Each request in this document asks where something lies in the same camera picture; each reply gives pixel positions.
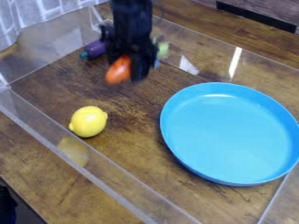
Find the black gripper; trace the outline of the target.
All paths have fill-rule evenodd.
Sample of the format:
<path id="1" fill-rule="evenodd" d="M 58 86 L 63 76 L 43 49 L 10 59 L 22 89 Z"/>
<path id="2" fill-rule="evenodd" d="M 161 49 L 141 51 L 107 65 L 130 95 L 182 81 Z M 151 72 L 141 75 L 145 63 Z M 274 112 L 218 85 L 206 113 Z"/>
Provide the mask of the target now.
<path id="1" fill-rule="evenodd" d="M 157 59 L 154 53 L 142 52 L 154 44 L 153 0 L 111 0 L 111 10 L 114 24 L 102 28 L 102 39 L 107 42 L 107 61 L 114 65 L 125 53 L 133 53 L 131 81 L 141 82 L 147 77 Z"/>

